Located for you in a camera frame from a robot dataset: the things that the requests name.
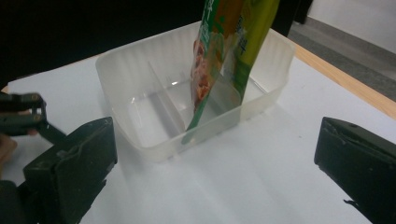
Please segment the clear plastic tray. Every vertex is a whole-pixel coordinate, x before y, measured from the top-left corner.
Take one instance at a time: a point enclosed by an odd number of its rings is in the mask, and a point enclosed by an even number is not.
[[[294,45],[270,30],[252,68],[244,100],[220,79],[200,124],[186,132],[192,118],[190,70],[199,22],[113,49],[96,70],[120,132],[150,161],[162,161],[216,135],[276,101],[289,75]]]

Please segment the plastic container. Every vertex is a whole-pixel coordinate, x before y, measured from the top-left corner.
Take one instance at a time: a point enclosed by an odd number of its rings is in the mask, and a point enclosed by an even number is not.
[[[241,105],[224,95],[221,79],[200,124],[186,132],[193,111],[190,70],[199,22],[113,49],[96,69],[120,132],[150,161],[162,161],[216,135],[276,102],[287,83],[294,45],[270,30],[250,73]]]

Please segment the gray floor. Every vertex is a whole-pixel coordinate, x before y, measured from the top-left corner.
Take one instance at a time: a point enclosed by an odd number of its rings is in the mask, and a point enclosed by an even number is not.
[[[395,54],[311,18],[288,38],[396,102]]]

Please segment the food package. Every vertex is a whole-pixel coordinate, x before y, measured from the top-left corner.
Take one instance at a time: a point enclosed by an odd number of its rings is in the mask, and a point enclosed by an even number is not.
[[[243,97],[249,72],[274,20],[278,2],[206,0],[199,34],[193,44],[194,116],[188,130],[198,125],[219,76],[226,77]]]
[[[236,26],[233,50],[224,65],[223,74],[243,98],[248,77],[262,43],[274,21],[279,0],[245,0]]]

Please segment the white wall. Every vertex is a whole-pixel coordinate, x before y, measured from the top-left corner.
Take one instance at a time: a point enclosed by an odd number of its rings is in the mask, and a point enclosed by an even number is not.
[[[308,17],[396,54],[396,0],[314,0]]]

